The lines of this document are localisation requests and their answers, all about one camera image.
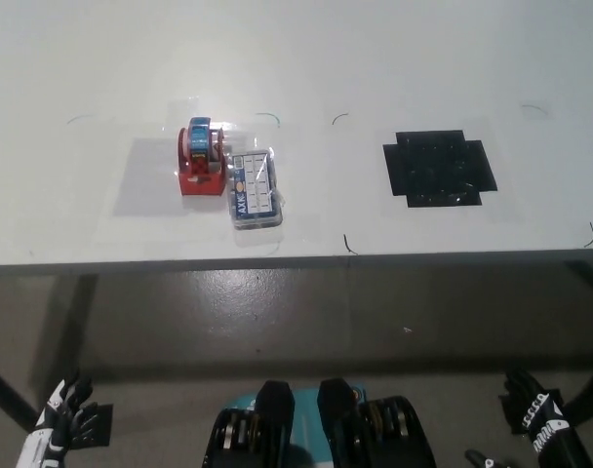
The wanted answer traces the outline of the black right hand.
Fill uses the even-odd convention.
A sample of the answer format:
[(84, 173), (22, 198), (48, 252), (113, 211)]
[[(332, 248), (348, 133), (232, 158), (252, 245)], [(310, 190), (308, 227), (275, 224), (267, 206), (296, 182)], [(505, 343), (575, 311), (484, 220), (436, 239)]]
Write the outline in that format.
[(505, 420), (514, 435), (528, 438), (540, 467), (593, 465), (558, 391), (545, 389), (522, 369), (505, 374), (504, 388), (499, 401)]

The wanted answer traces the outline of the white and black left hand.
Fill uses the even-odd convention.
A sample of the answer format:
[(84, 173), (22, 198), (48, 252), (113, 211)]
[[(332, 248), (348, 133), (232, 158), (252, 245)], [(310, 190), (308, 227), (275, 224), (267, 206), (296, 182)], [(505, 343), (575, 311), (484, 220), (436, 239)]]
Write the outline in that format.
[(87, 404), (92, 393), (89, 377), (76, 372), (62, 379), (25, 438), (16, 467), (63, 467), (71, 449), (90, 441), (99, 420), (98, 405)]

